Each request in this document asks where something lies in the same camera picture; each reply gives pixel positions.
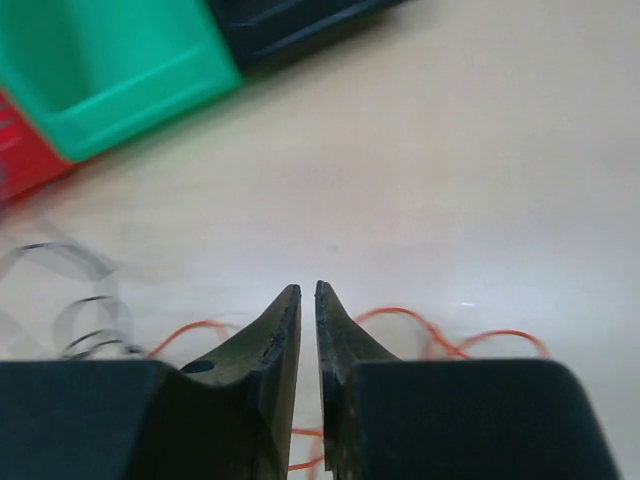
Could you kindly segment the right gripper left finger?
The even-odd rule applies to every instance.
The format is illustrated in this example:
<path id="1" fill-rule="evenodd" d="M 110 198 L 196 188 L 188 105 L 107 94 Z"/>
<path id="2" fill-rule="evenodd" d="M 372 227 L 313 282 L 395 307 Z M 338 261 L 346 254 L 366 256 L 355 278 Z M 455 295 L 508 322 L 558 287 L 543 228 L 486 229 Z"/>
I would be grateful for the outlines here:
<path id="1" fill-rule="evenodd" d="M 217 348 L 158 360 L 1 365 L 5 479 L 283 479 L 301 335 L 286 287 Z"/>

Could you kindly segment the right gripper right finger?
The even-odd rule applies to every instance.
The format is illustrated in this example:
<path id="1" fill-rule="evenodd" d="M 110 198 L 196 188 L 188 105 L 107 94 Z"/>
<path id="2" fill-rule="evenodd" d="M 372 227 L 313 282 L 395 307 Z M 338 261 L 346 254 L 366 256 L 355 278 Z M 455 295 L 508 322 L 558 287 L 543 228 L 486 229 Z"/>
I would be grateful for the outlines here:
<path id="1" fill-rule="evenodd" d="M 319 282 L 326 468 L 337 479 L 616 479 L 585 390 L 546 359 L 403 361 Z"/>

